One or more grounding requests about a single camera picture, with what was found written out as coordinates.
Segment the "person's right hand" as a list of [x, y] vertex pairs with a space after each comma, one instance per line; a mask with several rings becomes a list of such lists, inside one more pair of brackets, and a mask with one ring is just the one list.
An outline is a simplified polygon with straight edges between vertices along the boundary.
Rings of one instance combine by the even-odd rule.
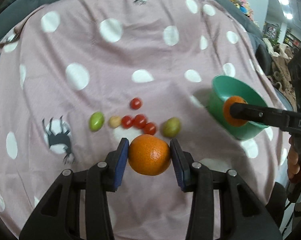
[[299, 163], [299, 155], [294, 147], [294, 137], [292, 135], [289, 143], [291, 146], [287, 155], [288, 178], [292, 183], [301, 183], [301, 163]]

